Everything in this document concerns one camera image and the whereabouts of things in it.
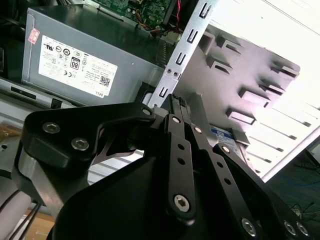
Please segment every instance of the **bolt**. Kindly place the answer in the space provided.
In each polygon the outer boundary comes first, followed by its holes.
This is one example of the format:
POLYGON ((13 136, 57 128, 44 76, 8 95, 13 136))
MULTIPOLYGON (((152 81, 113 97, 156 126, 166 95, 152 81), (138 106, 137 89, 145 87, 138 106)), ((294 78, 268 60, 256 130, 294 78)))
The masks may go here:
POLYGON ((225 151, 227 154, 230 153, 229 148, 227 148, 226 146, 222 146, 223 151, 225 151))
POLYGON ((180 123, 180 120, 176 118, 175 116, 172 117, 173 121, 175 121, 177 124, 180 123))
POLYGON ((194 130, 195 130, 198 134, 202 134, 201 129, 198 128, 197 126, 194 127, 194 130))
POLYGON ((46 122, 42 125, 43 131, 45 131, 48 134, 56 134, 60 132, 60 127, 58 124, 54 122, 46 122))
POLYGON ((246 218, 242 218, 241 220, 242 227, 244 230, 252 237, 255 237, 257 235, 255 226, 246 218))
POLYGON ((287 221, 284 221, 284 226, 285 226, 285 228, 287 229, 287 231, 288 231, 289 233, 291 233, 293 236, 296 235, 296 230, 294 229, 293 226, 291 226, 290 223, 288 223, 287 221))
POLYGON ((71 141, 71 145, 75 150, 78 151, 85 151, 89 148, 88 141, 81 137, 74 138, 71 141))
POLYGON ((151 112, 149 111, 149 110, 147 110, 147 109, 142 109, 142 112, 144 113, 144 114, 146 114, 146 115, 151 115, 151 112))
POLYGON ((296 226, 304 235, 309 235, 307 229, 300 222, 296 222, 296 226))
POLYGON ((181 211, 181 212, 188 212, 189 211, 189 208, 190 208, 190 205, 189 205, 189 202, 188 200, 182 196, 182 195, 176 195, 174 197, 174 204, 176 205, 176 207, 181 211))

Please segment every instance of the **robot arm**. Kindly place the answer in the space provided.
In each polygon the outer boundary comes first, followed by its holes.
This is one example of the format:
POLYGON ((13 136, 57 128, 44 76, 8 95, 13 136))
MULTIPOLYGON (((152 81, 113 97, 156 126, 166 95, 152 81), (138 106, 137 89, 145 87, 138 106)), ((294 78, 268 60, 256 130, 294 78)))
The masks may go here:
POLYGON ((227 146, 210 146, 185 102, 166 114, 141 103, 38 111, 12 172, 56 218, 48 239, 311 240, 310 231, 227 146), (143 150, 89 186, 88 169, 143 150))

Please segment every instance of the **sticker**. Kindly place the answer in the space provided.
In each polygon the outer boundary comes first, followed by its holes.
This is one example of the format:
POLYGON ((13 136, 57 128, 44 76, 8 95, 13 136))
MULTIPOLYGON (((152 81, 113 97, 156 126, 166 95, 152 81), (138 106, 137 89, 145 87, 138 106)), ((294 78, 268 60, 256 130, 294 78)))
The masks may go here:
POLYGON ((32 44, 36 44, 39 35, 40 35, 40 32, 37 29, 33 28, 30 32, 28 41, 32 44))
POLYGON ((103 98, 118 67, 50 37, 42 36, 39 74, 103 98))
POLYGON ((215 126, 211 126, 211 132, 213 132, 218 137, 219 143, 227 145, 242 160, 244 159, 244 157, 242 156, 242 154, 240 152, 239 147, 236 144, 236 141, 235 141, 233 135, 230 132, 223 130, 221 128, 215 127, 215 126))

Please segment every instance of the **qr code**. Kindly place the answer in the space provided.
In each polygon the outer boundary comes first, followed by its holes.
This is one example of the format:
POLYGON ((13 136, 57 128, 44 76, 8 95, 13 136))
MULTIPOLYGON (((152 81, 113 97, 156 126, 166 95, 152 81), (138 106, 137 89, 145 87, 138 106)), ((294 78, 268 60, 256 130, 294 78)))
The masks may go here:
POLYGON ((100 79, 100 84, 101 85, 108 87, 109 83, 110 83, 110 79, 109 78, 107 78, 105 76, 101 77, 101 79, 100 79))

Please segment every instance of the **motherboard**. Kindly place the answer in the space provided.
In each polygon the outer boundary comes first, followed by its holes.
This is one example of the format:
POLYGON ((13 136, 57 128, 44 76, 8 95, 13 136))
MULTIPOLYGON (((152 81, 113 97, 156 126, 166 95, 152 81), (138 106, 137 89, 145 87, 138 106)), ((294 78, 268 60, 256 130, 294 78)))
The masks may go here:
POLYGON ((171 0, 93 0, 102 8, 152 29, 161 25, 171 0))

